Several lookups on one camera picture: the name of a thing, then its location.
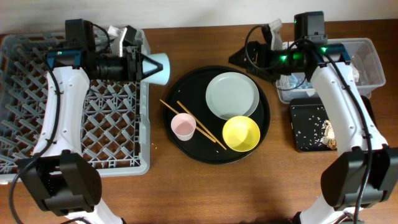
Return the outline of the blue cup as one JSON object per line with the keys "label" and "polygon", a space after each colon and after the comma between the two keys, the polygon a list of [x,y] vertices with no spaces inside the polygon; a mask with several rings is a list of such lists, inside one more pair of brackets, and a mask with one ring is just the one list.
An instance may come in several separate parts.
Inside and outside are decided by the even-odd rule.
{"label": "blue cup", "polygon": [[170,61],[165,53],[148,55],[142,62],[142,69],[147,77],[143,82],[166,85],[170,78]]}

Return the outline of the yellow bowl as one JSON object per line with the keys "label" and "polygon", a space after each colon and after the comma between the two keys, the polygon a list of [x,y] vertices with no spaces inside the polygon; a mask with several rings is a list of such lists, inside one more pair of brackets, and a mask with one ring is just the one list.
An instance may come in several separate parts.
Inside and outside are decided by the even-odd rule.
{"label": "yellow bowl", "polygon": [[225,122],[222,137],[230,149],[248,152],[259,143],[261,131],[253,119],[247,116],[235,116]]}

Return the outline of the pink cup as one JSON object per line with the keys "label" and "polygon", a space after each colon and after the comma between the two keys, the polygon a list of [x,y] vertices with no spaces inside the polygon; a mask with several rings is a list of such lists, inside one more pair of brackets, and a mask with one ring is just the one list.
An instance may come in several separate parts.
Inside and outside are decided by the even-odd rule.
{"label": "pink cup", "polygon": [[196,130],[196,121],[192,115],[188,113],[179,113],[171,120],[171,129],[176,137],[181,141],[190,140]]}

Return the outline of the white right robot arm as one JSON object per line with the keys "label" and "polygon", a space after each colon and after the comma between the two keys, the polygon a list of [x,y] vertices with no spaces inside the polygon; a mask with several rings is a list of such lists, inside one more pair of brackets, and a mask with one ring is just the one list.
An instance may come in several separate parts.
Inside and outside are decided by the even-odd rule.
{"label": "white right robot arm", "polygon": [[261,26],[264,43],[246,40],[229,63],[274,82],[302,72],[318,93],[334,130],[338,158],[321,176],[321,196],[294,223],[358,223],[359,211],[386,201],[397,183],[397,149],[378,131],[352,74],[343,44],[328,42],[324,13],[294,17],[294,41],[283,48],[280,22]]}

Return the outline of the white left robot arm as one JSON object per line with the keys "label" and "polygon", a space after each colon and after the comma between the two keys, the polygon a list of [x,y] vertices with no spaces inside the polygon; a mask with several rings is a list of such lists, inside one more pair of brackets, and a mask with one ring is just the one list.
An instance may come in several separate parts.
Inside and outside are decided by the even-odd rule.
{"label": "white left robot arm", "polygon": [[85,97],[92,80],[164,85],[170,61],[164,53],[143,53],[145,36],[133,27],[105,30],[103,49],[97,49],[93,29],[90,21],[67,20],[65,41],[47,53],[44,121],[32,157],[18,162],[17,178],[45,212],[70,222],[122,223],[102,198],[99,172],[82,156]]}

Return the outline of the pale green plate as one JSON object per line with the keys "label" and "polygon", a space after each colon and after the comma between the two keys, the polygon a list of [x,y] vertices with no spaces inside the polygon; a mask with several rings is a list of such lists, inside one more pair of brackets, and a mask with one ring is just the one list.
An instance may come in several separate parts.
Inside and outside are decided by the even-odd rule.
{"label": "pale green plate", "polygon": [[250,116],[259,104],[259,90],[246,75],[225,72],[214,77],[205,92],[210,111],[223,120],[235,116]]}

